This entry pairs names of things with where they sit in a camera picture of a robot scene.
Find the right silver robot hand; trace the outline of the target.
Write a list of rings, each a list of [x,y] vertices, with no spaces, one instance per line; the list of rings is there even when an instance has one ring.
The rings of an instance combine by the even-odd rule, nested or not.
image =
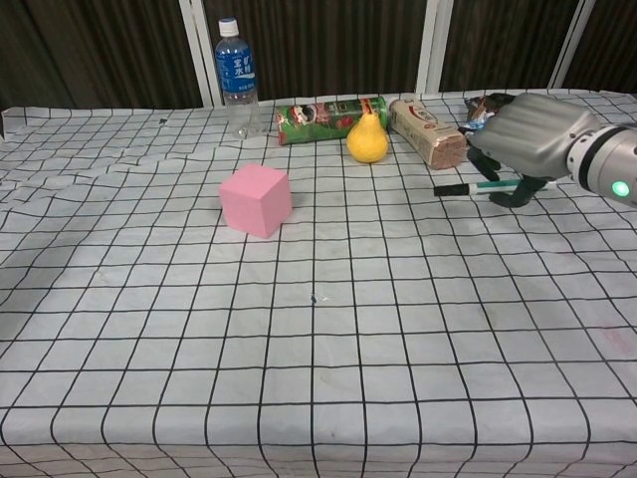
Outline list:
[[[600,128],[594,114],[581,106],[539,94],[520,94],[499,108],[485,125],[468,136],[468,157],[490,181],[500,166],[521,182],[511,192],[489,198],[506,208],[527,205],[549,182],[569,174],[567,157],[583,134]]]

